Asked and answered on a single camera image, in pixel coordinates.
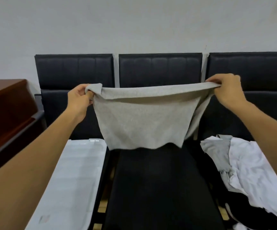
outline brown wooden furniture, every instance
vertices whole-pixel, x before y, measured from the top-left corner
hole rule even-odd
[[[39,123],[29,133],[22,132],[35,121],[34,98],[25,79],[0,80],[0,167],[42,132]]]

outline hand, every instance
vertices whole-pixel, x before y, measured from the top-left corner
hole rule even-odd
[[[219,73],[208,78],[206,81],[222,84],[221,87],[214,89],[215,96],[224,107],[232,112],[234,112],[236,108],[242,108],[242,106],[247,103],[241,87],[241,78],[239,75]]]
[[[85,94],[85,88],[89,84],[81,84],[68,92],[68,104],[65,110],[75,120],[75,124],[82,122],[86,116],[86,109],[93,104],[94,93],[88,91]]]

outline wall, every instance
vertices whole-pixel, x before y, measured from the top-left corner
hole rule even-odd
[[[277,51],[277,0],[0,0],[0,79],[35,54]]]

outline gray cloth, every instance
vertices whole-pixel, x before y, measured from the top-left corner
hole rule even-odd
[[[233,169],[229,162],[229,148],[231,135],[217,135],[219,140],[205,139],[200,142],[202,150],[211,157],[227,190],[243,193],[241,190],[234,188],[229,184],[230,177],[233,175]]]
[[[140,88],[104,88],[90,84],[100,131],[110,150],[182,147],[198,127],[213,88],[205,82]]]

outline person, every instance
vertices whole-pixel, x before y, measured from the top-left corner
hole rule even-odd
[[[277,121],[246,100],[240,76],[216,74],[206,81],[221,84],[215,89],[217,99],[241,119],[277,174]],[[82,84],[71,90],[65,111],[0,168],[0,230],[26,227],[71,132],[84,119],[87,107],[92,104],[94,94],[90,91],[85,94],[86,86]]]

